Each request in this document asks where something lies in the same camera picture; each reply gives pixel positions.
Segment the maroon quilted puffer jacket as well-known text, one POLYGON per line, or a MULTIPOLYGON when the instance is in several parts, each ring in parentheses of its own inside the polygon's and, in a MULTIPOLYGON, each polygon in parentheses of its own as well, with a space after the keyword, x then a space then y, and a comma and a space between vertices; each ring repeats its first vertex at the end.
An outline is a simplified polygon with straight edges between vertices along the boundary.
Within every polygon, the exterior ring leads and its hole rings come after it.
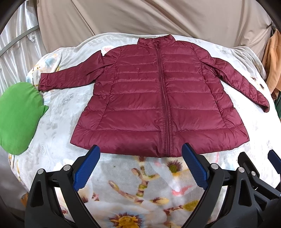
POLYGON ((40 91, 93 84, 70 143, 103 153, 180 157, 232 150, 249 141, 223 83, 264 112, 266 97, 229 62, 172 35, 140 38, 54 73, 43 73, 40 91))

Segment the orange hanging garment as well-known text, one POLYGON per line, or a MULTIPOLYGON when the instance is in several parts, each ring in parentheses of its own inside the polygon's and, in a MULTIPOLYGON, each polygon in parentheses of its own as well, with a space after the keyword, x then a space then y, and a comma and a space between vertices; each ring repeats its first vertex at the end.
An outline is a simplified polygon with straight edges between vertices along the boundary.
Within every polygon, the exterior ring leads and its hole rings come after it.
POLYGON ((281 46, 280 32, 276 29, 270 37, 262 58, 262 64, 266 72, 266 84, 271 93, 272 99, 276 100, 280 93, 281 74, 281 46))

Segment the green pillow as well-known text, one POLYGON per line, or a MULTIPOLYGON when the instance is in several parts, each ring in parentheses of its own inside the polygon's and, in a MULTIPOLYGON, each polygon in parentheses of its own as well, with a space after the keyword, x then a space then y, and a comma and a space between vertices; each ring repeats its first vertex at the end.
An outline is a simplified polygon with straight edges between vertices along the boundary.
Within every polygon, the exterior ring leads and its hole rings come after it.
POLYGON ((32 84, 20 82, 10 86, 1 96, 1 147, 4 151, 12 155, 25 152, 48 109, 32 84))

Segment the beige bed sheet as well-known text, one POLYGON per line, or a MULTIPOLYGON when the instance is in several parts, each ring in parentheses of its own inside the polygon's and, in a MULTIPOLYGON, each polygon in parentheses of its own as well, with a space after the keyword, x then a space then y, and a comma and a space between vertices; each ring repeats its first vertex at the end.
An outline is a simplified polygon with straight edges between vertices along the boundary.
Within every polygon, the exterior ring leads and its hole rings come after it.
POLYGON ((272 20, 257 1, 37 1, 48 52, 106 32, 173 34, 229 48, 248 46, 261 58, 272 20))

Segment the white satin curtain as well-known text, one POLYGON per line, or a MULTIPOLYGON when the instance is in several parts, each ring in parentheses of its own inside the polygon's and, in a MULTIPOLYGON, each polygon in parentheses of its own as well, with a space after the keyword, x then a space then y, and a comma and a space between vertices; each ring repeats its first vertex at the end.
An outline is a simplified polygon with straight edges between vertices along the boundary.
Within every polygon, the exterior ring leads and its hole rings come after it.
POLYGON ((46 53, 36 1, 24 1, 1 32, 1 94, 11 85, 24 82, 46 53))

